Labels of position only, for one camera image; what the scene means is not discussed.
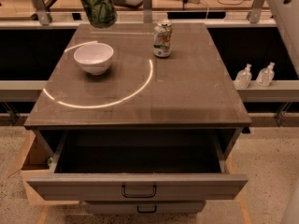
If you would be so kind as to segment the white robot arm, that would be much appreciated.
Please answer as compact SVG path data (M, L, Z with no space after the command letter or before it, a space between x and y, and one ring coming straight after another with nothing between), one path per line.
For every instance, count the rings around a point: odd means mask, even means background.
M280 36L299 75L299 0L266 0Z

